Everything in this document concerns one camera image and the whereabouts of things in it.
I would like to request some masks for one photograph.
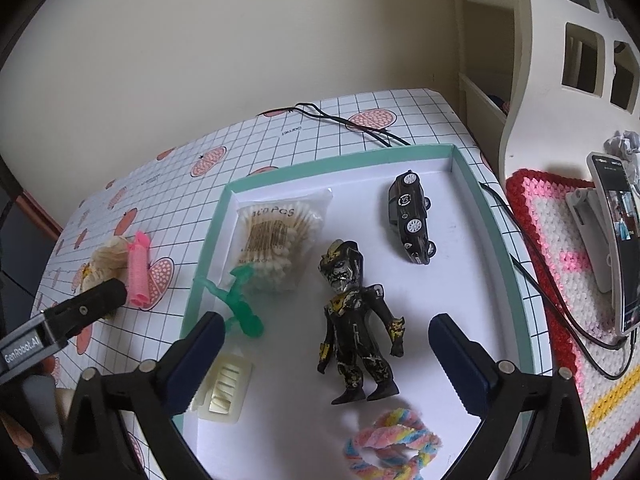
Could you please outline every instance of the pink hair roller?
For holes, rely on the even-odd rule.
[[[137,307],[149,304],[149,280],[147,263],[149,261],[151,240],[142,231],[136,233],[129,248],[129,302]]]

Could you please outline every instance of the crocheted mat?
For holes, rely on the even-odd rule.
[[[564,200],[577,187],[593,187],[593,183],[519,170],[507,180],[506,195],[516,218],[544,255],[576,321],[597,338],[612,342],[616,336],[610,294],[601,293],[596,286],[587,251]],[[556,301],[539,259],[530,252],[540,285]],[[556,367],[568,367],[576,379],[589,431],[591,477],[595,480],[640,433],[640,351],[635,352],[620,380],[609,381],[586,361],[555,315],[547,308],[545,313]],[[609,351],[585,344],[610,373],[620,371],[628,359],[628,345]]]

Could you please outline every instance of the tray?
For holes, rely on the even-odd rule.
[[[430,239],[438,247],[428,266],[408,260],[388,225],[387,192],[398,174],[420,175],[431,199]],[[342,457],[345,441],[380,413],[399,406],[421,412],[443,447],[424,471],[440,478],[462,451],[479,420],[464,410],[427,339],[430,319],[448,312],[493,358],[534,370],[527,321],[518,283],[490,206],[463,155],[452,144],[388,148],[308,162],[234,181],[225,187],[211,221],[196,275],[215,283],[229,250],[239,205],[255,200],[302,196],[330,187],[320,242],[310,252],[302,280],[290,293],[254,304],[264,323],[261,338],[239,330],[223,351],[254,364],[237,424],[184,416],[183,434],[214,478],[294,480],[349,479]],[[335,238],[356,240],[364,254],[364,283],[382,283],[396,316],[406,319],[405,354],[389,357],[400,395],[375,402],[332,406],[344,385],[333,361],[316,371],[324,339],[324,304],[332,292],[317,270],[320,255]],[[186,334],[206,310],[230,311],[194,284],[182,325]],[[371,322],[383,354],[390,343],[379,322]],[[365,390],[374,389],[365,373]],[[508,462],[516,451],[505,453]],[[505,465],[497,468],[504,474]]]

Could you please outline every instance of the black action figure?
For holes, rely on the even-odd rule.
[[[386,306],[382,285],[362,286],[362,253],[356,242],[336,240],[322,256],[318,269],[338,292],[324,308],[326,338],[320,345],[318,371],[324,374],[335,347],[338,371],[344,378],[345,392],[332,401],[344,404],[365,398],[362,389],[362,370],[356,359],[362,359],[364,367],[376,381],[376,391],[367,400],[384,399],[397,395],[391,366],[380,355],[375,339],[367,329],[367,314],[372,310],[382,320],[391,339],[391,355],[402,357],[404,317],[395,319]]]

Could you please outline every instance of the black toy car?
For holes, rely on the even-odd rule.
[[[400,241],[409,257],[427,265],[436,253],[436,244],[427,233],[427,210],[431,201],[424,196],[420,178],[413,171],[398,176],[389,188],[389,223],[398,228]]]

